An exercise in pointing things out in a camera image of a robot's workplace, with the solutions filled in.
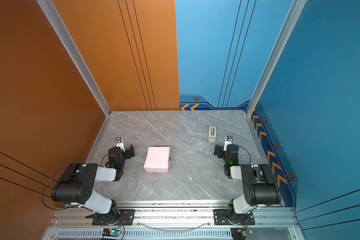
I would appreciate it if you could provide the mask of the purple wrapping paper sheet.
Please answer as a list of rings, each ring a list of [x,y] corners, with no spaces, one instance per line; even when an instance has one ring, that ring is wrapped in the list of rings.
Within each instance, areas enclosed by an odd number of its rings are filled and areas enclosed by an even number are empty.
[[[170,147],[148,147],[144,169],[147,173],[169,173]]]

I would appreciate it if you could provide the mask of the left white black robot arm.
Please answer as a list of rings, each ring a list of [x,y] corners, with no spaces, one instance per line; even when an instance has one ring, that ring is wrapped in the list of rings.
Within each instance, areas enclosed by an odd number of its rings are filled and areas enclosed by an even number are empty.
[[[110,148],[108,162],[98,164],[71,163],[52,190],[54,202],[70,204],[92,212],[93,226],[131,226],[135,210],[119,210],[115,200],[94,190],[95,182],[118,182],[124,173],[125,162],[135,156],[133,145],[124,150],[121,145]]]

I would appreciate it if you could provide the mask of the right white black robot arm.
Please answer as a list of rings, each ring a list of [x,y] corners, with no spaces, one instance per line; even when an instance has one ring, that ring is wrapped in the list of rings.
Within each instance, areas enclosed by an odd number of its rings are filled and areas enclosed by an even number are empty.
[[[274,175],[268,164],[240,164],[238,145],[227,145],[226,147],[216,145],[214,155],[223,159],[224,174],[229,179],[242,182],[243,194],[230,200],[227,206],[226,216],[230,224],[251,224],[248,219],[252,211],[260,207],[279,205],[282,196],[279,187],[275,183]]]

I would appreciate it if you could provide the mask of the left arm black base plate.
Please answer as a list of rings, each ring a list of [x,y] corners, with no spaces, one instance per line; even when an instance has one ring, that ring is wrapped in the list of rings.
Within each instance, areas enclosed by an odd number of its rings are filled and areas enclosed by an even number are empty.
[[[134,209],[122,209],[108,214],[93,214],[93,226],[131,226],[135,218]]]

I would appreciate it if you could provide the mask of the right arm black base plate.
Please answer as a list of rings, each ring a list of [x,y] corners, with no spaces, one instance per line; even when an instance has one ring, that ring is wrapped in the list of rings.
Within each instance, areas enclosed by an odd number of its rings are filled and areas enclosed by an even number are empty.
[[[249,214],[229,214],[227,209],[214,209],[214,223],[217,226],[223,225],[247,225],[247,226],[254,226],[255,218],[253,213]]]

